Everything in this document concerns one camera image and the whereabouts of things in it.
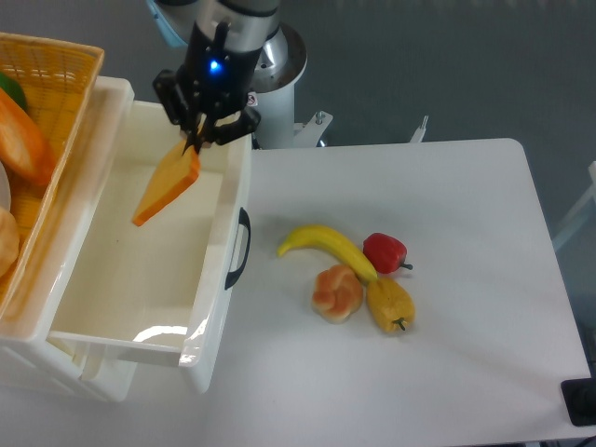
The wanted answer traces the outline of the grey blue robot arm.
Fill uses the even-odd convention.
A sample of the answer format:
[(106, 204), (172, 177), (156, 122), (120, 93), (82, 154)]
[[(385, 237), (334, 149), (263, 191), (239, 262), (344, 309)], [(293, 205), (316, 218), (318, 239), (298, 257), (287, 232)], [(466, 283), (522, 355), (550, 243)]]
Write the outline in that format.
[(278, 25), (278, 1), (149, 1), (164, 39), (186, 46), (177, 70), (153, 81), (159, 102), (199, 153), (224, 145), (258, 127), (249, 92), (265, 42)]

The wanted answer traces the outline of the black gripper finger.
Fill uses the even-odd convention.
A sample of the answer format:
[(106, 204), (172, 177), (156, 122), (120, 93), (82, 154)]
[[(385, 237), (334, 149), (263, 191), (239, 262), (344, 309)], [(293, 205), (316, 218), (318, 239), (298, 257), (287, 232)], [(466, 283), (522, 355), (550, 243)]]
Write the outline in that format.
[(197, 154), (204, 148), (211, 147), (214, 141), (215, 121), (207, 115), (201, 118), (196, 129), (194, 150)]
[(182, 126), (182, 132), (185, 134), (186, 138), (183, 153), (185, 153), (189, 148), (192, 148), (196, 152), (195, 145), (197, 135), (199, 133), (200, 123), (201, 114), (198, 114), (195, 117), (189, 117)]

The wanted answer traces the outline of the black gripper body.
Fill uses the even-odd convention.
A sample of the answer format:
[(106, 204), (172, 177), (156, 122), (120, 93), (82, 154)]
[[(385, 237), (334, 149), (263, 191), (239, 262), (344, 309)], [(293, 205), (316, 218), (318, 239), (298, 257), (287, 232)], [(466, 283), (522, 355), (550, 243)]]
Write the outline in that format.
[(214, 141), (224, 145), (253, 133), (261, 116), (248, 106), (251, 78), (260, 52), (234, 51), (231, 23), (217, 24), (214, 36), (195, 26), (183, 64), (163, 70), (153, 88), (169, 121), (182, 130), (189, 117), (201, 114), (215, 121)]

